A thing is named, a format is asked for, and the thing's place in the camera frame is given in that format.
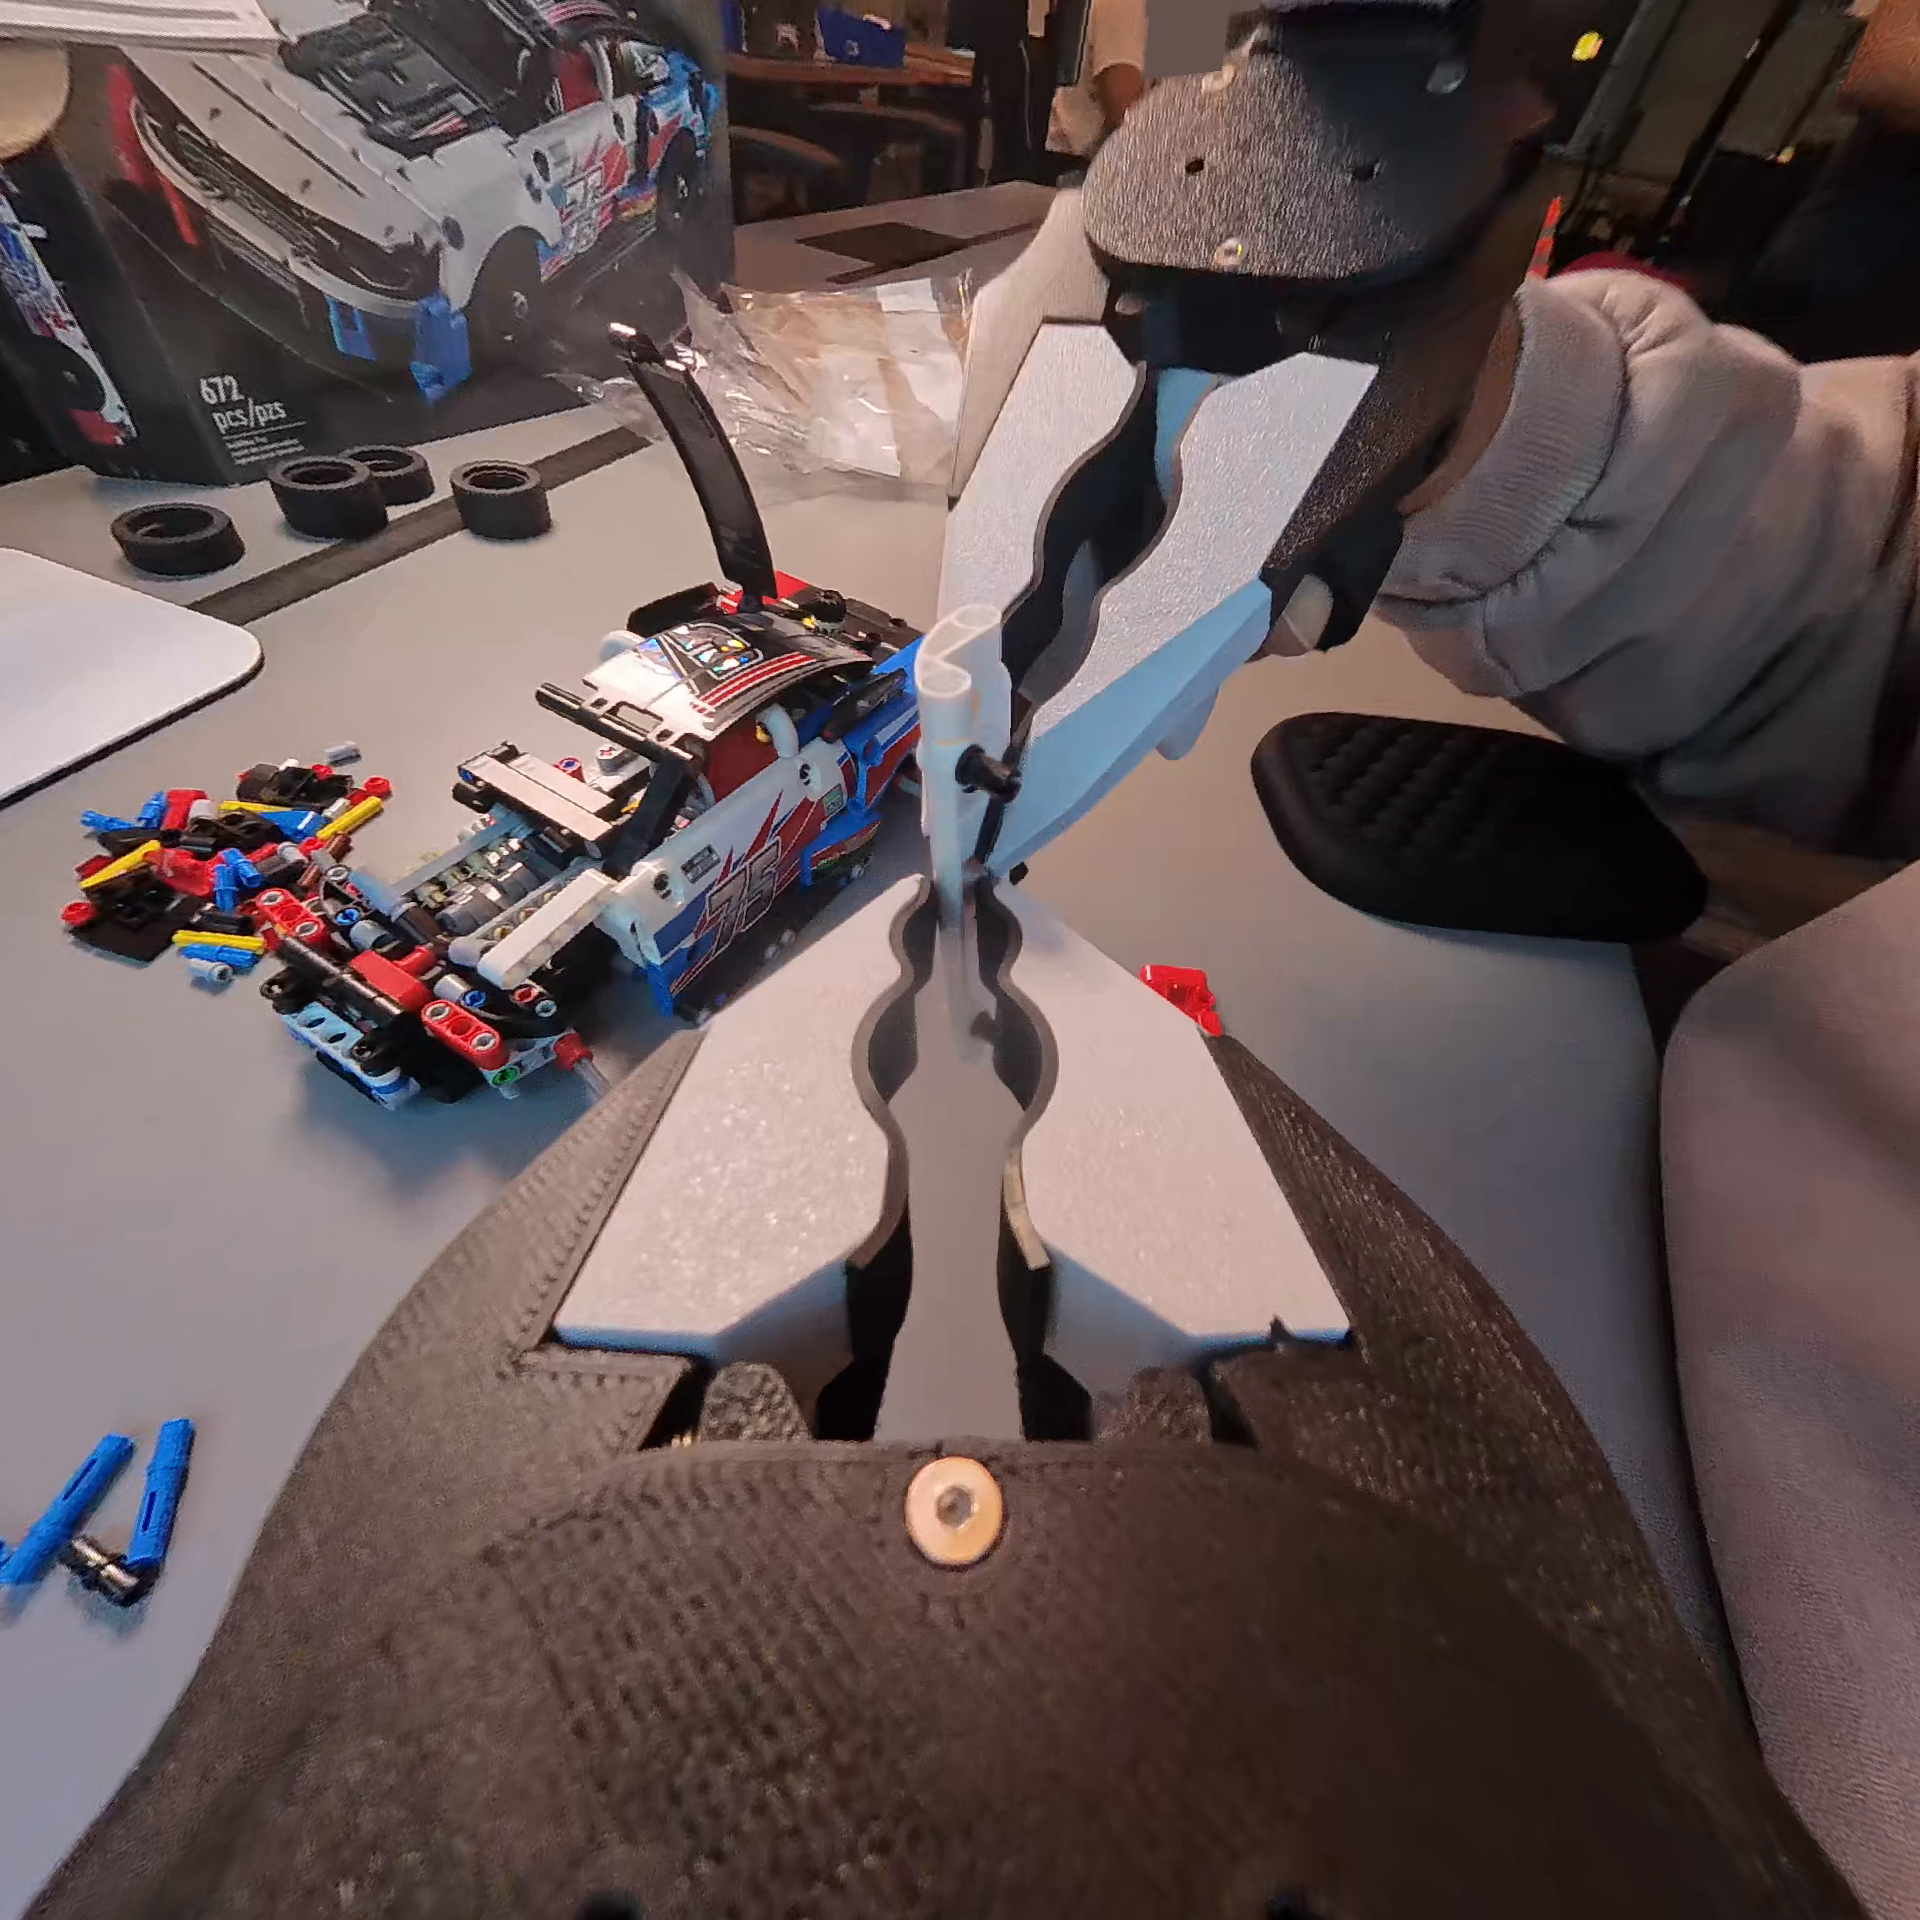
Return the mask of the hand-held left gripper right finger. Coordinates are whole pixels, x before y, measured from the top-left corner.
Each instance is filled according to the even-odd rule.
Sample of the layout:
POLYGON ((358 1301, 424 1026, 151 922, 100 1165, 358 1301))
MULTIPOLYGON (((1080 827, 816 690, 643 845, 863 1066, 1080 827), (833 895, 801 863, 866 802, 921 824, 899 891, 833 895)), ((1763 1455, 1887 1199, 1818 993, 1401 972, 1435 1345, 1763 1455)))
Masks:
POLYGON ((1018 1125, 1002 1296, 1024 1357, 1199 1370, 1352 1319, 1202 1026, 1018 890, 976 891, 1018 1125))

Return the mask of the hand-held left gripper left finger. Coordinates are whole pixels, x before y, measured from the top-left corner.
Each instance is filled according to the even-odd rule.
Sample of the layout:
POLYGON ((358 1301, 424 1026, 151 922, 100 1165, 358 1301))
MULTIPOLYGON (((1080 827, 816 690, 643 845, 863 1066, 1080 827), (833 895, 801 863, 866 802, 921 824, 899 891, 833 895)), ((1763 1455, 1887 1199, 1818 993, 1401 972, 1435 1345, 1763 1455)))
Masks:
POLYGON ((932 925, 928 881, 902 881, 703 1029, 562 1345, 783 1375, 852 1361, 850 1276, 905 1211, 890 1105, 920 1061, 932 925))

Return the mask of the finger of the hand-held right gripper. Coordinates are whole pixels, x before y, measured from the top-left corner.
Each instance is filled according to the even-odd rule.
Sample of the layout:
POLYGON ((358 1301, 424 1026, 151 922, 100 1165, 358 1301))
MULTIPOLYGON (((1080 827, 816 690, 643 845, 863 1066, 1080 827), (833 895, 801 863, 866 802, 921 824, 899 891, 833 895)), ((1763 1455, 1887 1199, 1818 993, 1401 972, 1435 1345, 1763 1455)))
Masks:
POLYGON ((1156 519, 1150 376, 1097 324, 1047 324, 952 508, 939 610, 990 605, 1015 696, 1041 706, 1089 653, 1097 589, 1156 519))
POLYGON ((1252 656, 1273 621, 1262 567, 1376 373, 1300 352, 1207 391, 1200 376, 1160 377, 1156 397, 1184 415, 1169 515, 1096 599, 1080 665, 1035 700, 987 869, 1009 873, 1041 853, 1252 656))

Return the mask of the white lego panel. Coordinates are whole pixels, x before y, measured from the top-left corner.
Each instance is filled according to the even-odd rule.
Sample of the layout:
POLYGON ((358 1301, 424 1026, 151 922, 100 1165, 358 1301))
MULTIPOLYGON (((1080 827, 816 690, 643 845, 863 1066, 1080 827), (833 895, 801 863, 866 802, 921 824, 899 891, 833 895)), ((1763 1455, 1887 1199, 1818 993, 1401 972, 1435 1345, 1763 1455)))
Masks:
POLYGON ((943 928, 964 922, 967 866, 994 800, 954 778, 959 755, 976 743, 1007 761, 1015 681, 1002 659, 1002 613, 969 604, 946 613, 914 661, 920 703, 921 829, 943 928))

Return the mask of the lego race car model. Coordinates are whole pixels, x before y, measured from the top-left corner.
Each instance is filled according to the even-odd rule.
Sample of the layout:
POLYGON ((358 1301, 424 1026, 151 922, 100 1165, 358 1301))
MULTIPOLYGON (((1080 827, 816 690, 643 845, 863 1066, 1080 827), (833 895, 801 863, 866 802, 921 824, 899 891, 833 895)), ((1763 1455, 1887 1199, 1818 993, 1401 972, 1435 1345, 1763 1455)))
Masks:
POLYGON ((591 757, 510 741, 467 757, 472 813, 396 877, 350 863, 347 808, 296 877, 249 901, 287 1034, 379 1108, 516 1098, 547 1071, 594 1092, 588 1000, 628 972, 665 1017, 707 1016, 732 972, 777 956, 796 917, 857 881, 914 759, 921 636, 775 564, 753 484, 689 360, 628 324, 615 357, 705 509, 721 584, 628 615, 578 687, 538 704, 591 757))

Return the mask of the person's right forearm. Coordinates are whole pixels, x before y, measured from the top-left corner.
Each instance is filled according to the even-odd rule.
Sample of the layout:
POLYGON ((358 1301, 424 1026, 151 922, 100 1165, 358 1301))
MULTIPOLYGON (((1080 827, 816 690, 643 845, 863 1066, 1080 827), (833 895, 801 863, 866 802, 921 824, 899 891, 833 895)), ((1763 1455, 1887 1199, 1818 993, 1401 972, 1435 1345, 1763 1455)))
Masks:
POLYGON ((1511 309, 1505 417, 1382 619, 1671 809, 1916 859, 1916 354, 1804 367, 1635 272, 1511 309))

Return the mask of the pile of mixed lego pieces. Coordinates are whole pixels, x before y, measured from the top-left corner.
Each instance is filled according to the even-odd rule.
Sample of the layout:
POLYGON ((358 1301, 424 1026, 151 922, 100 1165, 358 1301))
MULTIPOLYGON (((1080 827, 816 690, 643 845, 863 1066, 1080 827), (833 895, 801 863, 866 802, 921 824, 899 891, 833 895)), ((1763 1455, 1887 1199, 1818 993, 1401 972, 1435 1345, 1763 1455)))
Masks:
POLYGON ((90 809, 92 845, 59 907, 65 938, 151 965, 180 957, 208 986, 279 949, 345 954, 363 905, 345 857, 394 800, 355 746, 260 759, 227 788, 167 784, 131 813, 90 809))

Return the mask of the heap of small lego pins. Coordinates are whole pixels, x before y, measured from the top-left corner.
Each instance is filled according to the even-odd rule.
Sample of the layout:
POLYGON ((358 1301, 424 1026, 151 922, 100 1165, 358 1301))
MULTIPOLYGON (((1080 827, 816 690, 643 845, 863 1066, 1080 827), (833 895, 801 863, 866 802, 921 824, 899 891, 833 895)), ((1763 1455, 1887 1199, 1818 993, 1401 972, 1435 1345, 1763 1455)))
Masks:
POLYGON ((38 1521, 16 1541, 6 1544, 6 1599, 12 1600, 63 1568, 84 1596, 122 1615, 137 1609, 151 1596, 172 1552, 195 1445, 193 1419, 172 1419, 159 1429, 128 1544, 110 1551, 88 1535, 88 1524, 136 1458, 137 1442, 119 1431, 95 1442, 38 1521))

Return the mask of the lego set box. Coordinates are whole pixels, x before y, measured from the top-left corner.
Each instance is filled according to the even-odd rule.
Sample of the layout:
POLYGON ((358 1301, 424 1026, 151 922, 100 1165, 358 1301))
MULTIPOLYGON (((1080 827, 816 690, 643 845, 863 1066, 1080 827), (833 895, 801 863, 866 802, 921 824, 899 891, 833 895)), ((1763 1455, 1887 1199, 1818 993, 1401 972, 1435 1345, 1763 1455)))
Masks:
POLYGON ((66 463, 539 417, 730 276, 719 4, 263 7, 266 53, 6 40, 6 395, 66 463))

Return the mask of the lego instruction booklet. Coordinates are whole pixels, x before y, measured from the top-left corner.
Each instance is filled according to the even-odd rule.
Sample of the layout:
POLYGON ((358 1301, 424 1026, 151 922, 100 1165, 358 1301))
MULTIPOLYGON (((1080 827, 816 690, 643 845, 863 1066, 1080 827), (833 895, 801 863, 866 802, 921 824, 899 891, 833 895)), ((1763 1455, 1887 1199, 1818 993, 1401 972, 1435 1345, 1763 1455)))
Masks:
POLYGON ((2 41, 266 53, 282 40, 258 3, 2 3, 2 41))

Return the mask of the clear plastic bags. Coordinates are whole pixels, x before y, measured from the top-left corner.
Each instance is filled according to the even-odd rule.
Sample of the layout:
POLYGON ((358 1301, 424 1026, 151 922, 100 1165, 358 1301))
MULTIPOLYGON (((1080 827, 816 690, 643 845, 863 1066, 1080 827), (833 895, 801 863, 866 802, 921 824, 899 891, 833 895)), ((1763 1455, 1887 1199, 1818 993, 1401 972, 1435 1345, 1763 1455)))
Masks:
POLYGON ((954 471, 975 280, 791 296, 679 276, 689 360, 739 448, 796 474, 944 490, 954 471))

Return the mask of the white book stand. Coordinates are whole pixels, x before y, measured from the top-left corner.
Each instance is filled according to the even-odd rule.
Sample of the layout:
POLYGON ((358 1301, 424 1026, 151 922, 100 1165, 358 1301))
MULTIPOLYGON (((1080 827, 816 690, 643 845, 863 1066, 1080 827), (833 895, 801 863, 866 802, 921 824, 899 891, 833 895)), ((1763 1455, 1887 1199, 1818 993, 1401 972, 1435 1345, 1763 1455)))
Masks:
POLYGON ((2 551, 2 802, 247 683, 258 641, 218 618, 2 551))

